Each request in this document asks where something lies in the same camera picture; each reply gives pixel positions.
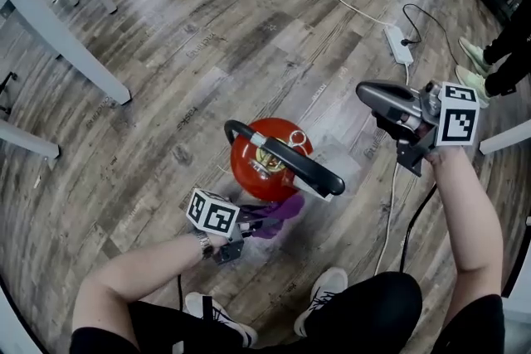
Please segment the person's left hand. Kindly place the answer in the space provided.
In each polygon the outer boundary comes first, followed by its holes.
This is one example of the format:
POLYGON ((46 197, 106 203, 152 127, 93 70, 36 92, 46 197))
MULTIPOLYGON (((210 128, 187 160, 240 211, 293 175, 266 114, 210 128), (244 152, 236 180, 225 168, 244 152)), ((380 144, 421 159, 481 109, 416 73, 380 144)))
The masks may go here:
POLYGON ((215 255, 219 252, 220 248, 227 245, 229 240, 225 236, 207 233, 208 239, 212 246, 212 254, 215 255))

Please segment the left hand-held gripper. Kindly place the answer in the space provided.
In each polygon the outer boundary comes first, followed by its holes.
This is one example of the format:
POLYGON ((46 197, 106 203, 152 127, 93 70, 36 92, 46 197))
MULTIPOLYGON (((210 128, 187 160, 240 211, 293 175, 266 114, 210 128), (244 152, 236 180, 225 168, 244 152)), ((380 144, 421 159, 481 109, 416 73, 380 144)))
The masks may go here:
POLYGON ((241 232, 278 232, 284 221, 268 218, 270 206, 241 206, 240 208, 216 193, 195 188, 192 192, 186 217, 198 229, 227 239, 213 256, 218 264, 239 259, 244 245, 241 232), (237 223, 240 220, 257 220, 237 223))

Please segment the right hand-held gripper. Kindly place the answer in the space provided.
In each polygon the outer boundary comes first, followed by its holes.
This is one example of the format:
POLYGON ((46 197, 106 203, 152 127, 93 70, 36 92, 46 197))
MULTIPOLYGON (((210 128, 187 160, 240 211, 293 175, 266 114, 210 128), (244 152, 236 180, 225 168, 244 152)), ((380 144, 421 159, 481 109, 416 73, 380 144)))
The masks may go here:
POLYGON ((385 105, 412 107, 399 120, 376 110, 371 114, 379 129, 397 142, 397 162, 421 175, 421 160, 440 147, 470 146, 475 139, 480 114, 474 89, 450 82, 430 82, 422 90, 388 80, 365 80, 356 94, 370 108, 385 105))

